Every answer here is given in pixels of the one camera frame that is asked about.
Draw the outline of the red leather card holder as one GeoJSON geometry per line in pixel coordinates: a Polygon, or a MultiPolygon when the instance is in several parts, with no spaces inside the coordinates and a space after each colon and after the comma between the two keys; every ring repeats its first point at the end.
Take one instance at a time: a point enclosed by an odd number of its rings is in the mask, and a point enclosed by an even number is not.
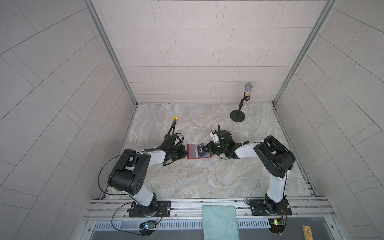
{"type": "Polygon", "coordinates": [[[205,147],[208,143],[201,143],[201,144],[187,144],[187,159],[188,160],[195,160],[195,159],[204,159],[204,158],[211,158],[212,154],[205,152],[203,150],[203,147],[205,147]]]}

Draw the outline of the clear case with credit cards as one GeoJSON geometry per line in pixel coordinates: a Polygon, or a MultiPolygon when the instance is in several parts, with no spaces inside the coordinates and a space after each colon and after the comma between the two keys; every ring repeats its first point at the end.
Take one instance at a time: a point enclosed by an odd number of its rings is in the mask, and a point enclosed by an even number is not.
{"type": "Polygon", "coordinates": [[[197,145],[197,153],[198,153],[198,158],[203,159],[203,158],[211,158],[212,154],[206,151],[206,145],[208,143],[201,143],[197,145]]]}

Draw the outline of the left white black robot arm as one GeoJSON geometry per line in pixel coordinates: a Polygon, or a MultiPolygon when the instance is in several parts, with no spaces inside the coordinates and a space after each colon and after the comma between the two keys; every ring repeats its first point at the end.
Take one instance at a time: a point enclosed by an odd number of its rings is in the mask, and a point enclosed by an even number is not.
{"type": "Polygon", "coordinates": [[[124,150],[108,177],[108,186],[124,195],[130,196],[135,202],[134,216],[152,217],[158,211],[157,196],[145,185],[145,177],[149,167],[154,165],[167,166],[188,155],[183,145],[181,133],[167,134],[160,147],[137,152],[124,150]]]}

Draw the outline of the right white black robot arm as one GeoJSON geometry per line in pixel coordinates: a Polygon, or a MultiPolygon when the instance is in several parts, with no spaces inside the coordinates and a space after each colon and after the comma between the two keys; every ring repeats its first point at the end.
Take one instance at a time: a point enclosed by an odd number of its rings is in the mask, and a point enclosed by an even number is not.
{"type": "Polygon", "coordinates": [[[227,159],[256,158],[261,160],[270,174],[269,188],[264,200],[246,199],[253,216],[290,216],[291,207],[285,194],[287,179],[296,161],[293,153],[275,137],[267,136],[262,141],[235,143],[227,131],[214,131],[213,138],[201,152],[212,155],[224,154],[227,159]]]}

